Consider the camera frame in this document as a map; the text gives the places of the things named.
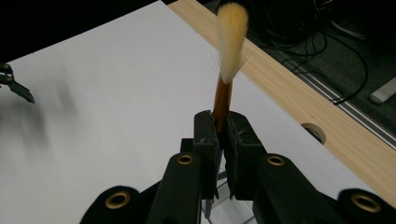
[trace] light wood strip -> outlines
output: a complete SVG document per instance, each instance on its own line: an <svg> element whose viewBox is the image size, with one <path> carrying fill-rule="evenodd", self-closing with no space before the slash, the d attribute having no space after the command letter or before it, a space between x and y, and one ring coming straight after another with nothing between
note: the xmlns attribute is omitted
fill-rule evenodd
<svg viewBox="0 0 396 224"><path fill-rule="evenodd" d="M195 0L169 7L214 47L216 16ZM307 86L250 41L242 72L299 123L313 123L326 133L325 147L378 195L396 207L396 151Z"/></svg>

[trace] dark floor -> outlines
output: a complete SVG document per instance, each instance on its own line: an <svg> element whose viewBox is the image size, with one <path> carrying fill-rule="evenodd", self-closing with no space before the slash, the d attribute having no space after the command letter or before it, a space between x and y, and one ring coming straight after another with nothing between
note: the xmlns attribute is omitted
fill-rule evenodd
<svg viewBox="0 0 396 224"><path fill-rule="evenodd" d="M317 7L319 7L319 2L336 1L318 0ZM220 0L211 1L205 6L214 12L219 3ZM333 99L334 104L347 110L347 113L359 114L358 117L363 115L364 119L360 122L363 122L363 125L370 123L369 126L378 126L380 134L386 135L388 143L395 147L396 96L390 97L382 105L376 105L369 100L369 95L396 77L396 28L394 28L396 26L391 26L394 30L386 27L382 32L374 33L372 31L375 28L372 24L361 20L363 16L366 16L364 13L367 13L368 9L354 6L336 5L337 13L307 31L302 38L295 38L298 40L286 41L285 38L271 33L270 28L268 28L270 31L263 35L257 27L254 27L257 23L252 24L253 28L250 29L247 37L284 64L296 76L301 78L310 76L311 79L324 84L325 89L331 89L332 93L324 97ZM253 16L258 15L257 11L255 13L252 12ZM271 15L271 12L266 11L262 14ZM274 18L283 21L288 19L285 15L274 16ZM254 21L255 18L250 16L250 20ZM341 28L336 28L331 21ZM262 25L271 27L276 24L276 21L272 20L271 23L264 21ZM356 34L348 34L342 29L354 31ZM360 39L361 34L365 34L366 40Z"/></svg>

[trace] white bristles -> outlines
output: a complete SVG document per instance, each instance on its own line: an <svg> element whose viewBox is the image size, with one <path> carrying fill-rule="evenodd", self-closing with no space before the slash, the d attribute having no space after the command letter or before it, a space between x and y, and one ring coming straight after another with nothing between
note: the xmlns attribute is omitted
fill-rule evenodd
<svg viewBox="0 0 396 224"><path fill-rule="evenodd" d="M241 51L248 30L248 13L236 3L218 11L219 66L225 84L230 83L242 66Z"/></svg>

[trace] paintbrush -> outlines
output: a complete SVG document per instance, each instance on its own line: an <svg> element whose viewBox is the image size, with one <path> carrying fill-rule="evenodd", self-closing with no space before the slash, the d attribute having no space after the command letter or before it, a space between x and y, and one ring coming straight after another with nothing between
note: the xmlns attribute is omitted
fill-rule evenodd
<svg viewBox="0 0 396 224"><path fill-rule="evenodd" d="M217 133L222 133L229 111L233 77L242 67L242 46L248 30L248 13L236 3L228 3L218 10L219 79L212 116Z"/></svg>

